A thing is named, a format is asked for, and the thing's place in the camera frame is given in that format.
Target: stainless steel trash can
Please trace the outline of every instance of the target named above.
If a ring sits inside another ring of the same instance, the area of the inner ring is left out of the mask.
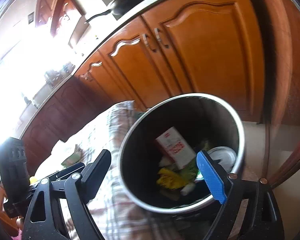
[[[169,98],[143,114],[125,136],[119,153],[120,182],[140,207],[163,214],[183,214],[213,203],[208,187],[201,185],[188,198],[175,202],[159,193],[156,185],[162,153],[155,139],[174,126],[188,144],[199,151],[208,138],[216,146],[232,148],[238,173],[244,157],[244,130],[237,112],[221,98],[208,94],[185,94]]]

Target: lower cabinet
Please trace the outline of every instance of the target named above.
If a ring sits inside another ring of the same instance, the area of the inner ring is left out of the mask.
[[[76,75],[113,103],[138,110],[185,93],[230,103],[260,121],[264,58],[250,0],[167,0],[110,37]]]
[[[67,141],[111,105],[110,99],[92,93],[77,77],[71,77],[44,104],[21,138],[29,174],[35,174],[59,140]]]
[[[17,218],[10,218],[4,211],[3,202],[6,201],[7,194],[3,188],[2,183],[0,183],[0,223],[4,230],[9,234],[9,236],[18,235]]]
[[[141,110],[182,93],[141,17],[115,33],[98,51]]]
[[[167,0],[142,15],[181,87],[218,96],[260,121],[264,58],[250,0]]]
[[[95,51],[75,73],[80,82],[97,94],[101,94],[112,104],[133,99],[124,86],[114,78],[108,63]]]

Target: checkered cloth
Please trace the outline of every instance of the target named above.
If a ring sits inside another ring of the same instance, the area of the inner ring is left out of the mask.
[[[93,162],[102,149],[111,152],[110,169],[96,197],[87,207],[106,240],[182,239],[169,217],[158,218],[140,208],[127,197],[119,184],[117,159],[121,143],[135,122],[133,109],[133,101],[118,103],[65,143],[79,145],[83,151],[80,161],[85,164]],[[79,239],[66,200],[61,200],[61,206],[71,239]]]

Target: frying pan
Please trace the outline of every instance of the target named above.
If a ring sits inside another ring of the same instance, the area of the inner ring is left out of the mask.
[[[103,13],[96,14],[89,18],[86,22],[91,21],[92,19],[107,15],[109,13],[112,13],[113,15],[122,16],[129,10],[131,10],[133,7],[135,7],[138,3],[141,3],[143,0],[113,0],[108,4],[108,10],[106,10]]]

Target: screw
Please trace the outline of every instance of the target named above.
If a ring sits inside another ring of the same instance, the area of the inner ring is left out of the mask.
[[[41,184],[47,184],[49,182],[49,179],[48,178],[43,178],[41,180]]]
[[[229,176],[230,179],[237,179],[238,178],[238,175],[235,174],[235,173],[229,173],[228,176]]]
[[[74,173],[74,174],[72,174],[71,178],[72,179],[78,179],[78,178],[80,178],[80,173]]]
[[[260,182],[261,182],[262,184],[267,184],[267,183],[268,183],[267,179],[265,179],[265,178],[261,178],[261,179],[260,179]]]

